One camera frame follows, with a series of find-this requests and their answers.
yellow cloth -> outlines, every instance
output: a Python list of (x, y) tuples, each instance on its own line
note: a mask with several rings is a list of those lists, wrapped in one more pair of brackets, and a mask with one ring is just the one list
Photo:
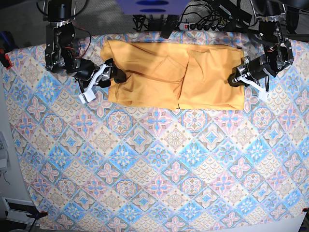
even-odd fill
[(127, 75), (112, 80), (108, 100), (130, 107), (243, 110), (244, 88), (227, 79), (243, 51), (225, 45), (107, 41), (103, 60), (113, 58)]

power strip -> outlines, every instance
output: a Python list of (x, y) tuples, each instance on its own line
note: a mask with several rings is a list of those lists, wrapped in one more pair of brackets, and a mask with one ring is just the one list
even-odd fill
[(210, 29), (213, 31), (219, 31), (218, 29), (214, 29), (214, 26), (210, 24), (181, 23), (179, 25), (179, 30), (209, 31)]

floral pattern fabric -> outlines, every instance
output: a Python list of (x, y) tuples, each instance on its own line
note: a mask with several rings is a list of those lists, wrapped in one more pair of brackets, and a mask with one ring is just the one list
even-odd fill
[[(106, 40), (226, 44), (251, 58), (260, 45), (226, 32), (145, 32)], [(81, 41), (82, 51), (89, 40)], [(193, 232), (297, 217), (309, 205), (309, 49), (292, 41), (293, 66), (270, 79), (267, 102), (245, 88), (243, 111), (81, 104), (78, 85), (44, 68), (45, 45), (9, 53), (2, 68), (16, 155), (47, 230)]]

patterned tablecloth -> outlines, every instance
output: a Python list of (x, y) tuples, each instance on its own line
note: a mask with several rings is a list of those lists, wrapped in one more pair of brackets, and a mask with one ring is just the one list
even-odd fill
[[(86, 58), (100, 64), (109, 39), (226, 44), (252, 58), (262, 51), (241, 34), (135, 33), (94, 37)], [(41, 228), (207, 231), (301, 215), (309, 205), (309, 48), (292, 45), (294, 65), (270, 79), (269, 102), (248, 87), (244, 111), (128, 108), (100, 88), (82, 105), (72, 78), (45, 71), (45, 45), (11, 52), (4, 94), (27, 189), (49, 214)]]

purple device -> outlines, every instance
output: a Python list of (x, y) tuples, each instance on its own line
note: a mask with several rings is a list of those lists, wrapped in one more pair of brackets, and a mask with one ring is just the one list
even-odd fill
[(181, 15), (189, 0), (116, 0), (126, 15)]

